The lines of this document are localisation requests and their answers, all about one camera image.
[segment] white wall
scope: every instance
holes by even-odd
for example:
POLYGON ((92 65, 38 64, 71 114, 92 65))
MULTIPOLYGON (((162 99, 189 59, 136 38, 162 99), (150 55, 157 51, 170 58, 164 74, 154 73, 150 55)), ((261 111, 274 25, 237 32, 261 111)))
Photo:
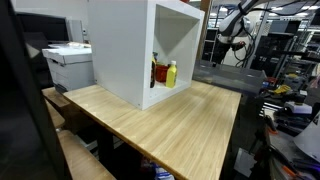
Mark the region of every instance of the white wall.
MULTIPOLYGON (((264 4, 257 6, 257 8, 264 8, 264 4)), ((249 13, 246 17, 249 18, 251 24, 253 24, 253 26, 255 26, 256 22, 260 20, 261 13, 262 13, 261 11, 253 11, 253 12, 249 13)), ((248 37, 237 37, 234 40, 234 42, 239 42, 239 41, 246 42, 247 47, 248 47, 248 44, 249 44, 248 37)), ((236 51, 236 54, 239 59, 243 59, 245 56, 245 49, 242 48, 242 49, 236 51)), ((226 54, 226 57, 224 58, 223 64, 235 66, 237 63, 238 63, 238 60, 234 57, 234 52, 230 48, 226 54)))
POLYGON ((81 20, 83 28, 88 29, 87 0, 11 0, 11 2, 16 11, 81 20))

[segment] wire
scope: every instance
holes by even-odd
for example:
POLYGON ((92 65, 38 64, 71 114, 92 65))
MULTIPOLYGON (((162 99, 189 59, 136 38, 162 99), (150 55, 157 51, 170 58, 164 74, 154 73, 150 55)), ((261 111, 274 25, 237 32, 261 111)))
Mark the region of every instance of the wire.
POLYGON ((275 14, 277 14, 277 15, 279 15, 279 16, 293 16, 293 15, 296 15, 296 14, 298 14, 298 13, 302 13, 302 12, 306 12, 306 11, 310 10, 310 8, 311 8, 312 6, 314 6, 314 5, 316 5, 318 2, 319 2, 319 0, 316 0, 311 6, 309 6, 309 8, 304 9, 304 10, 301 10, 301 11, 297 11, 297 12, 291 13, 291 14, 277 13, 277 12, 272 11, 272 9, 263 9, 263 8, 253 8, 253 9, 250 10, 250 12, 252 12, 252 11, 266 11, 266 12, 270 12, 270 13, 275 13, 275 14))

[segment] ceiling light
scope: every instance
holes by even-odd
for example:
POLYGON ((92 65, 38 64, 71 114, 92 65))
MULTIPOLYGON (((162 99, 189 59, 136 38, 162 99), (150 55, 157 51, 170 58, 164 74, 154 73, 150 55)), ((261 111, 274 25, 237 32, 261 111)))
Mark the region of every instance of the ceiling light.
POLYGON ((283 8, 282 7, 272 7, 271 9, 273 11, 281 11, 283 8))
POLYGON ((220 11, 228 11, 228 9, 227 8, 224 8, 224 7, 222 7, 222 8, 220 8, 220 11))
POLYGON ((303 6, 301 9, 303 10, 306 10, 306 9, 309 9, 309 10, 315 10, 315 9, 318 9, 319 6, 303 6))
POLYGON ((297 16, 306 16, 306 15, 308 15, 308 13, 298 13, 298 14, 296 14, 297 16))

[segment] yellow bottle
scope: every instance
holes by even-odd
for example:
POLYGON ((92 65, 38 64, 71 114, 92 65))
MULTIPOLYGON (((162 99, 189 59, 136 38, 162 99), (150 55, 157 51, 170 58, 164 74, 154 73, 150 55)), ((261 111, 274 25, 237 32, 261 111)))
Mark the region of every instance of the yellow bottle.
POLYGON ((176 64, 177 64, 176 61, 171 61, 170 68, 168 69, 167 81, 166 81, 166 86, 168 88, 173 88, 176 85, 176 78, 177 78, 177 72, 178 72, 176 64))

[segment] white shelf unit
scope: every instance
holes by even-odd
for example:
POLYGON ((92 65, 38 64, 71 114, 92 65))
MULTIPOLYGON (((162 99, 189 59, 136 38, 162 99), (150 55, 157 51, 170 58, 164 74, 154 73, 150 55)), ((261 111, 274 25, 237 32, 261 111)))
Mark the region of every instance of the white shelf unit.
POLYGON ((89 1, 97 84, 144 110, 191 85, 204 12, 181 1, 89 1), (152 52, 177 61, 174 88, 150 88, 152 52))

